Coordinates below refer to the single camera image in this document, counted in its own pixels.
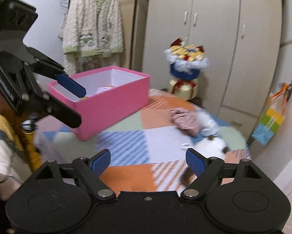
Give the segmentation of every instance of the wooden wardrobe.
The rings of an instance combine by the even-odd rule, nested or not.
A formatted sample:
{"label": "wooden wardrobe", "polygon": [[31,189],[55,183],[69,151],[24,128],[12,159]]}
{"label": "wooden wardrobe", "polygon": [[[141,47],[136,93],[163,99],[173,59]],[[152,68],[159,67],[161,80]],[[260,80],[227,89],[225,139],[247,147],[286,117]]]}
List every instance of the wooden wardrobe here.
{"label": "wooden wardrobe", "polygon": [[281,0],[149,0],[143,72],[166,88],[163,54],[178,37],[204,45],[210,67],[198,78],[198,97],[211,114],[249,137],[276,67]]}

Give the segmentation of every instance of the fuzzy white cardigan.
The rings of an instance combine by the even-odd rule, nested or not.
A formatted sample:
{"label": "fuzzy white cardigan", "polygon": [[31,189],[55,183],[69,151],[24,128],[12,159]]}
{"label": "fuzzy white cardigan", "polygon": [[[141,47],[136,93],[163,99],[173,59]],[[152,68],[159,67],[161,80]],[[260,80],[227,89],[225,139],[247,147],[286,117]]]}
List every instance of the fuzzy white cardigan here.
{"label": "fuzzy white cardigan", "polygon": [[117,0],[71,0],[64,30],[66,70],[73,74],[75,57],[109,57],[123,51],[122,21]]}

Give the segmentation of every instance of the pink crumpled fabric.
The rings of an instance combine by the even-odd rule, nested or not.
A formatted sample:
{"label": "pink crumpled fabric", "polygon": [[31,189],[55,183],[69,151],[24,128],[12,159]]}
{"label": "pink crumpled fabric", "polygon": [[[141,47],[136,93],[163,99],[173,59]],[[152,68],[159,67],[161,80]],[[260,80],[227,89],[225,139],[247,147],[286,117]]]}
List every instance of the pink crumpled fabric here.
{"label": "pink crumpled fabric", "polygon": [[199,125],[197,123],[196,112],[188,111],[185,108],[174,108],[170,110],[171,121],[179,129],[183,130],[190,136],[197,136]]}

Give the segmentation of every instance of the red bow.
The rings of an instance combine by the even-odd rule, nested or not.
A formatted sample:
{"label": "red bow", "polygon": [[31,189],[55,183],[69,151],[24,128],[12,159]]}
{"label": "red bow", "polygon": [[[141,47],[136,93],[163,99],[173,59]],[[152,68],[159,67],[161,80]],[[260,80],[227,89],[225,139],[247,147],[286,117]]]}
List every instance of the red bow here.
{"label": "red bow", "polygon": [[193,94],[194,94],[194,87],[196,86],[196,84],[193,81],[178,80],[176,82],[176,84],[174,85],[174,87],[173,87],[172,94],[174,94],[175,90],[180,90],[185,82],[189,83],[190,86],[191,86],[190,99],[192,99],[193,98]]}

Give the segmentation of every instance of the checkered blanket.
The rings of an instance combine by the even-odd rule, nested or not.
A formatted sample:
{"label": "checkered blanket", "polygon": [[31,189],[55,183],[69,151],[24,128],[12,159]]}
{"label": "checkered blanket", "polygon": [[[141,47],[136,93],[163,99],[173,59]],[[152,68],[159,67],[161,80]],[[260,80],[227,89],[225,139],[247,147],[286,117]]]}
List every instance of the checkered blanket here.
{"label": "checkered blanket", "polygon": [[[35,144],[44,161],[55,159],[58,163],[71,162],[80,156],[92,157],[104,148],[109,149],[111,163],[100,178],[116,193],[181,192],[184,187],[180,177],[187,167],[182,145],[194,145],[203,137],[184,135],[171,123],[169,110],[178,107],[204,111],[169,93],[150,90],[146,107],[85,142],[70,133],[66,125],[48,116],[38,123]],[[250,158],[241,133],[214,119],[221,126],[220,136],[229,147],[225,161],[239,163],[242,158]]]}

